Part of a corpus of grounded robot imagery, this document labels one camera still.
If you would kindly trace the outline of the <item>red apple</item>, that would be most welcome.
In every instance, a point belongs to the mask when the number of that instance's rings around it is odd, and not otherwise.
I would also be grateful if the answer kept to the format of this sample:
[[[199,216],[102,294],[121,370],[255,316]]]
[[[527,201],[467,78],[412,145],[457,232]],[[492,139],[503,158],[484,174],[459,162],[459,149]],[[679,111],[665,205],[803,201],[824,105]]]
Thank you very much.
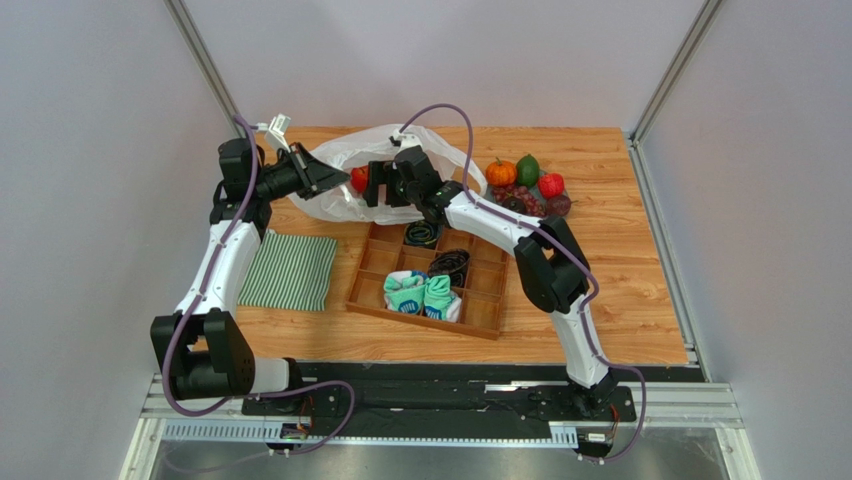
[[[367,166],[354,168],[351,171],[350,183],[357,194],[363,194],[369,183],[369,168]]]

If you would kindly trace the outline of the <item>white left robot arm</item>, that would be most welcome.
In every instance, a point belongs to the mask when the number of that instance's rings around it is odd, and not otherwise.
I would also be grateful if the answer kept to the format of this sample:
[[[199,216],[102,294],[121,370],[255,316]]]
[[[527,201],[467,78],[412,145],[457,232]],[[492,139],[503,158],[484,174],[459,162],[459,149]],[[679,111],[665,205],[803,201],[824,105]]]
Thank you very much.
[[[291,194],[312,199],[349,181],[348,173],[315,158],[302,144],[262,149],[236,138],[218,148],[222,179],[214,192],[202,264],[174,313],[150,328],[168,398],[242,397],[285,391],[296,365],[256,356],[235,314],[239,292],[271,219],[271,204]]]

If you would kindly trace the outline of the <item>dark purple plum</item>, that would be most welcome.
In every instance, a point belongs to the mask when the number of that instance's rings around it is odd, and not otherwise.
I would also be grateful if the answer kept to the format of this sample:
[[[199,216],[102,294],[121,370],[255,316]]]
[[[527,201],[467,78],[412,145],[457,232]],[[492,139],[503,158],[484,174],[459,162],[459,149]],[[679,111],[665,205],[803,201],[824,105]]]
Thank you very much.
[[[501,202],[501,206],[503,208],[507,209],[507,210],[510,210],[514,213],[518,213],[518,214],[521,214],[521,215],[526,215],[528,213],[526,203],[518,197],[514,197],[514,196],[506,197]]]

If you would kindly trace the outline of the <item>white plastic bag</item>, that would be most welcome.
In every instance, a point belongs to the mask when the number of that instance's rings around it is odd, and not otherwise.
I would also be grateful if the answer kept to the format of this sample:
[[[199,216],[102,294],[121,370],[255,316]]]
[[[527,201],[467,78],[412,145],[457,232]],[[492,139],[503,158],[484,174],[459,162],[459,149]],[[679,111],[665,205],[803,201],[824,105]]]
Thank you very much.
[[[323,163],[351,172],[371,161],[391,160],[399,149],[391,144],[390,137],[400,126],[387,124],[368,128],[327,141],[310,150],[313,157]],[[411,125],[405,133],[417,138],[440,177],[449,180],[464,168],[466,153],[450,145],[435,131]],[[291,194],[289,199],[303,213],[329,222],[372,222],[380,225],[411,223],[423,215],[413,206],[391,207],[380,203],[369,207],[363,198],[345,183],[308,200]]]

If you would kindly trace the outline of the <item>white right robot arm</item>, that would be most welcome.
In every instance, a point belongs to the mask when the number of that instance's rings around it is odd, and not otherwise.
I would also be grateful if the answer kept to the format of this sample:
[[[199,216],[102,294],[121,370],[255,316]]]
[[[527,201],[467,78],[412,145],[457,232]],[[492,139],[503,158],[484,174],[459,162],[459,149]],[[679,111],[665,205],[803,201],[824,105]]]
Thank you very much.
[[[579,396],[597,407],[617,386],[602,352],[590,302],[598,284],[564,218],[536,218],[490,202],[464,184],[441,178],[419,146],[367,165],[365,200],[413,206],[425,220],[469,233],[511,255],[526,298],[547,313],[566,356],[566,372]]]

